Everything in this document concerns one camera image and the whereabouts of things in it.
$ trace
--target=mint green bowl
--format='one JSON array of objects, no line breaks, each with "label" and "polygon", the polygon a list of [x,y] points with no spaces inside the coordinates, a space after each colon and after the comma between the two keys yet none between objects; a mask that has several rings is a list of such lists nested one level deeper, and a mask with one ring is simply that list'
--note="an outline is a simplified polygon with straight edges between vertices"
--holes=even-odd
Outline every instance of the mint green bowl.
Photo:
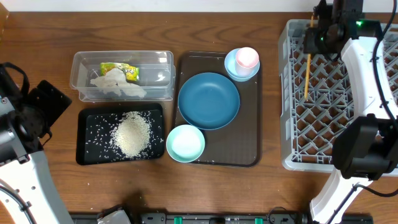
[{"label": "mint green bowl", "polygon": [[184,124],[174,128],[166,140],[167,152],[178,162],[192,162],[205,150],[205,137],[196,127]]}]

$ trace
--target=round blue plate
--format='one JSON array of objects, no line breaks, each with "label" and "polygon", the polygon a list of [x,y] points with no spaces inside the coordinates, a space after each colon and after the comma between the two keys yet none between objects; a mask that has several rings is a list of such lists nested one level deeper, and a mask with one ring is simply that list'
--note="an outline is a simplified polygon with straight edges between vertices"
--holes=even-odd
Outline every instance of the round blue plate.
[{"label": "round blue plate", "polygon": [[178,94],[182,117],[204,130],[222,128],[237,115],[239,92],[226,77],[217,73],[201,73],[190,78]]}]

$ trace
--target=wood grain surface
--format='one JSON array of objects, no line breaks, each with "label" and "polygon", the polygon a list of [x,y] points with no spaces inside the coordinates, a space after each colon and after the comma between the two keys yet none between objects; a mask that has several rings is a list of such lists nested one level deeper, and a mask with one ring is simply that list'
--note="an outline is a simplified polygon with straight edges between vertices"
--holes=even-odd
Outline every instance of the wood grain surface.
[{"label": "wood grain surface", "polygon": [[[389,15],[368,17],[386,22]],[[282,167],[277,41],[289,19],[309,18],[309,13],[12,12],[0,46],[0,61],[23,68],[31,86],[46,79],[73,100],[53,125],[53,139],[45,147],[53,181],[70,212],[95,213],[122,202],[134,212],[253,214],[267,213],[275,206],[303,211],[329,175]],[[181,164],[167,153],[153,161],[96,166],[76,163],[78,113],[99,106],[81,102],[78,92],[69,86],[76,52],[170,50],[177,65],[177,59],[188,50],[229,52],[242,46],[254,47],[263,65],[262,159],[258,165]],[[170,129],[171,102],[164,107]],[[383,177],[372,187],[391,192],[398,187],[398,178]],[[398,223],[397,210],[398,197],[379,198],[367,192],[361,192],[348,209],[370,213],[377,224]],[[12,223],[4,207],[0,208],[0,223]]]}]

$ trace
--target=pink cup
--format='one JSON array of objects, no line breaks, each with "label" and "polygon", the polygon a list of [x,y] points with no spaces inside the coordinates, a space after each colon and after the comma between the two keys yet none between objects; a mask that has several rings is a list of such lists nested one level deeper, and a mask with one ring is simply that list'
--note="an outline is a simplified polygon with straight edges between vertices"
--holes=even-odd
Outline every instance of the pink cup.
[{"label": "pink cup", "polygon": [[243,47],[236,52],[236,73],[240,77],[250,75],[259,63],[259,54],[251,47]]}]

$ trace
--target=dark serving tray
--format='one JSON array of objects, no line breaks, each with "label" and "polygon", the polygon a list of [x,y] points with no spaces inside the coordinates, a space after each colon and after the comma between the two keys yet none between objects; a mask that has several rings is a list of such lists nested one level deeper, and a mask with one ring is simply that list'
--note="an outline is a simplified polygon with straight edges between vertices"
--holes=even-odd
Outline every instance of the dark serving tray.
[{"label": "dark serving tray", "polygon": [[[176,78],[175,98],[182,85],[192,76],[203,72],[215,72],[228,76],[224,59],[227,53],[187,52],[179,61]],[[205,135],[206,147],[203,154],[193,163],[250,167],[261,159],[261,67],[257,75],[246,82],[230,79],[239,91],[241,106],[235,119],[229,125],[217,130],[201,130]],[[174,102],[173,128],[188,124]]]},{"label": "dark serving tray", "polygon": [[[109,148],[112,125],[120,123],[123,113],[140,111],[150,121],[150,146],[137,157],[123,158],[120,148]],[[80,165],[102,164],[107,162],[136,161],[160,158],[164,153],[164,119],[162,107],[157,104],[102,107],[84,109],[79,113],[76,161]]]}]

